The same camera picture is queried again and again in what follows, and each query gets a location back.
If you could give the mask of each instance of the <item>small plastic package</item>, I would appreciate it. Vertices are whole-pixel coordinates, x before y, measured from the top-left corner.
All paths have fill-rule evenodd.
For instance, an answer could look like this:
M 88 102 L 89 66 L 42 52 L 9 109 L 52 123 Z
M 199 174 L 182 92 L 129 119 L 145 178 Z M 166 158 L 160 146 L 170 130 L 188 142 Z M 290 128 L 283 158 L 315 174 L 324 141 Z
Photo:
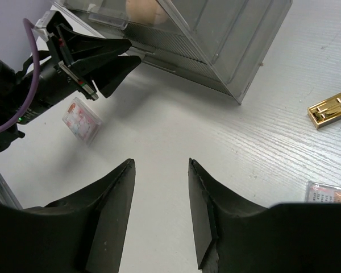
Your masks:
M 341 203 L 341 187 L 308 182 L 306 202 Z
M 102 121 L 79 98 L 74 98 L 63 117 L 72 133 L 86 145 L 91 144 Z

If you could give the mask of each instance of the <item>gold lighter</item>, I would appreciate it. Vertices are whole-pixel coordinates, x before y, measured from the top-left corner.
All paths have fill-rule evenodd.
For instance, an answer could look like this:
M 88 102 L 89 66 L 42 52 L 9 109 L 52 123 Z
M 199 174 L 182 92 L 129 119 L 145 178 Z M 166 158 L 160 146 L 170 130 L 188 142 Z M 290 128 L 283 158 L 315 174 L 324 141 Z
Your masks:
M 316 129 L 341 119 L 341 93 L 308 108 L 308 115 Z

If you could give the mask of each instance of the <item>cable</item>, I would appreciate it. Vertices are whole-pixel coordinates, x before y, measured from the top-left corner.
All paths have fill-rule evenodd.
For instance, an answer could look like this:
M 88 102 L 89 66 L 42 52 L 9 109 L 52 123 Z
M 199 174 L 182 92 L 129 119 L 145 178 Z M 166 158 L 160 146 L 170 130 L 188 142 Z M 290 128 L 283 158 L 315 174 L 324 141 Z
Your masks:
M 5 130 L 9 129 L 11 126 L 16 124 L 18 119 L 24 115 L 24 113 L 27 111 L 27 109 L 29 108 L 30 104 L 33 101 L 33 98 L 35 96 L 35 93 L 39 84 L 40 63 L 39 63 L 38 48 L 36 46 L 35 37 L 32 32 L 32 28 L 34 28 L 34 25 L 26 18 L 23 19 L 23 24 L 24 24 L 25 31 L 29 39 L 30 48 L 33 54 L 34 70 L 33 70 L 33 76 L 32 76 L 32 83 L 29 88 L 28 96 L 26 97 L 20 109 L 15 113 L 15 115 L 11 119 L 9 119 L 3 125 L 0 125 L 0 133 L 4 132 Z

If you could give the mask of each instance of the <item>white tabletop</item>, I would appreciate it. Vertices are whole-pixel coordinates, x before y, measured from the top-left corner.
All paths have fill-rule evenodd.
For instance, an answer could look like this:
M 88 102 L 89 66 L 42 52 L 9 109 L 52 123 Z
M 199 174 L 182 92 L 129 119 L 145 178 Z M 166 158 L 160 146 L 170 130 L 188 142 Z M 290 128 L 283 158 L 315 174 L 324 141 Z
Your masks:
M 0 153 L 0 170 L 26 208 L 71 194 L 135 159 L 120 273 L 198 272 L 189 157 L 264 206 L 303 201 L 308 180 L 341 186 L 341 121 L 317 131 L 306 111 L 339 92 L 341 0 L 294 0 L 242 106 L 141 65 L 109 99 L 85 101 L 104 122 L 90 147 L 61 120 L 72 98 L 83 98 L 76 93 L 20 127 L 27 135 Z

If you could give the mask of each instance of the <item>peach-colored object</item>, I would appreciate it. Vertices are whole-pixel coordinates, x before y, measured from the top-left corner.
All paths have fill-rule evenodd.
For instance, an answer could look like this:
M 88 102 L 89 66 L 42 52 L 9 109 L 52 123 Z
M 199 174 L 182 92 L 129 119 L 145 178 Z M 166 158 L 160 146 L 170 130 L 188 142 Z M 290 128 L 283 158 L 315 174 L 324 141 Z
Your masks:
M 126 0 L 126 11 L 130 21 L 138 24 L 161 24 L 168 19 L 156 0 Z

